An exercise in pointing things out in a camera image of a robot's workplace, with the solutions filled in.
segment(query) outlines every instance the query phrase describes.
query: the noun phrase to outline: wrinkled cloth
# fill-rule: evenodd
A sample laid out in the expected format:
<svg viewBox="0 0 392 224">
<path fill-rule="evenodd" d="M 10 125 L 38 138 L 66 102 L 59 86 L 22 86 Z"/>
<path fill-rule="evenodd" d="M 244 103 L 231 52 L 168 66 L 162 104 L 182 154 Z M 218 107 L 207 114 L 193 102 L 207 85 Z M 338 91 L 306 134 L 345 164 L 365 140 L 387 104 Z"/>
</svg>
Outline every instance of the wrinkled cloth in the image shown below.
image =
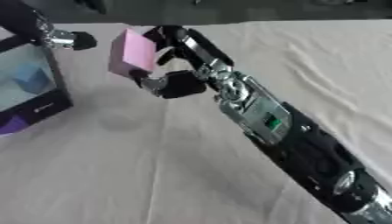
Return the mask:
<svg viewBox="0 0 392 224">
<path fill-rule="evenodd" d="M 0 138 L 0 223 L 344 223 L 252 145 L 213 91 L 163 100 L 109 73 L 111 41 L 128 25 L 59 27 L 90 32 L 99 46 L 55 53 L 73 108 Z M 196 29 L 392 190 L 391 21 Z"/>
</svg>

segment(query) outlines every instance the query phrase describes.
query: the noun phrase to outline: robotic arm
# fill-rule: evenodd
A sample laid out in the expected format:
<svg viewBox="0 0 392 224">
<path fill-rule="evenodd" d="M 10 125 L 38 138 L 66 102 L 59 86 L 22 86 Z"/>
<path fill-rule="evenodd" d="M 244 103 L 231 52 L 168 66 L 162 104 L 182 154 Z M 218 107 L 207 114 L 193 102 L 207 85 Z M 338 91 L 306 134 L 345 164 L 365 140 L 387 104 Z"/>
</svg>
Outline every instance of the robotic arm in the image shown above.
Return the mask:
<svg viewBox="0 0 392 224">
<path fill-rule="evenodd" d="M 187 60 L 192 71 L 161 78 L 131 73 L 141 88 L 165 99 L 204 92 L 220 111 L 243 129 L 245 136 L 319 202 L 352 224 L 392 223 L 392 199 L 366 167 L 336 138 L 314 121 L 279 101 L 254 78 L 234 70 L 234 62 L 202 34 L 181 26 L 159 26 L 144 34 L 157 51 L 170 47 L 159 60 Z"/>
<path fill-rule="evenodd" d="M 19 0 L 1 0 L 0 26 L 16 34 L 0 43 L 0 52 L 25 43 L 74 50 L 96 46 L 90 34 L 57 30 L 39 11 Z"/>
</svg>

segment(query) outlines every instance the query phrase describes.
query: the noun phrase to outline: pink cube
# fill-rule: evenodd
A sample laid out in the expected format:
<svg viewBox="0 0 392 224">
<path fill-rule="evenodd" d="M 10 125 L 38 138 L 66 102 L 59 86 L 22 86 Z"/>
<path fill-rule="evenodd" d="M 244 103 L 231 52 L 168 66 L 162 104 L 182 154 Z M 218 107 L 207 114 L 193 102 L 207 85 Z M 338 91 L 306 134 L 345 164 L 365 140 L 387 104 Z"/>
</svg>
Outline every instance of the pink cube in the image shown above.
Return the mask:
<svg viewBox="0 0 392 224">
<path fill-rule="evenodd" d="M 155 65 L 156 44 L 143 35 L 125 30 L 112 42 L 108 69 L 114 74 L 129 77 L 132 70 L 152 73 Z"/>
</svg>

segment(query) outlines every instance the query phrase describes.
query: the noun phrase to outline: table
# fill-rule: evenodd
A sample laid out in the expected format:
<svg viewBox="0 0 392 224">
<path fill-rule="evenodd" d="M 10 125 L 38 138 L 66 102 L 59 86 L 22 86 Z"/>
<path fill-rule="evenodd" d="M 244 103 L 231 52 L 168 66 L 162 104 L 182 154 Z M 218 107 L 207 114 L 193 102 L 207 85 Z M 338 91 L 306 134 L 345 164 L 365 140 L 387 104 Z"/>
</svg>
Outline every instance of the table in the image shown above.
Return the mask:
<svg viewBox="0 0 392 224">
<path fill-rule="evenodd" d="M 110 42 L 126 27 L 59 26 L 99 47 L 56 52 L 74 108 L 0 139 L 1 223 L 342 223 L 219 112 L 213 92 L 166 101 L 109 73 Z M 392 190 L 392 22 L 196 29 Z"/>
</svg>

